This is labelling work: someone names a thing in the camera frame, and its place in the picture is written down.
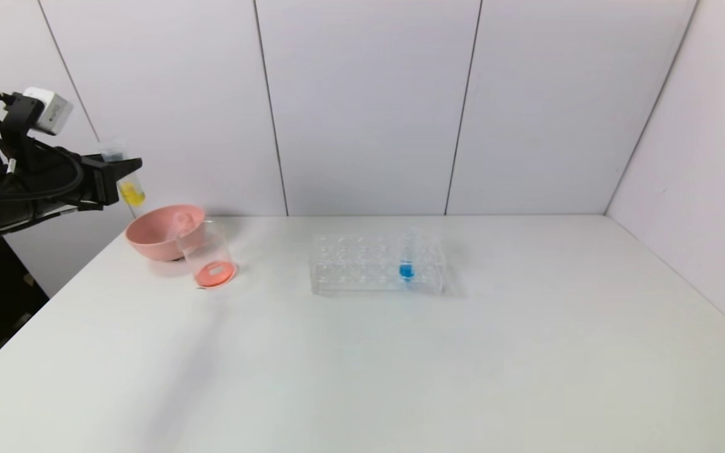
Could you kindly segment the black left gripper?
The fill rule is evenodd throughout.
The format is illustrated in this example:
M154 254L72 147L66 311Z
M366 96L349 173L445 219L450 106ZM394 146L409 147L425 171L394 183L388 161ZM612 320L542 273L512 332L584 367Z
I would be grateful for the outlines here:
M24 193L31 211L103 210L119 201L117 182L143 166L141 158L79 155L28 137Z

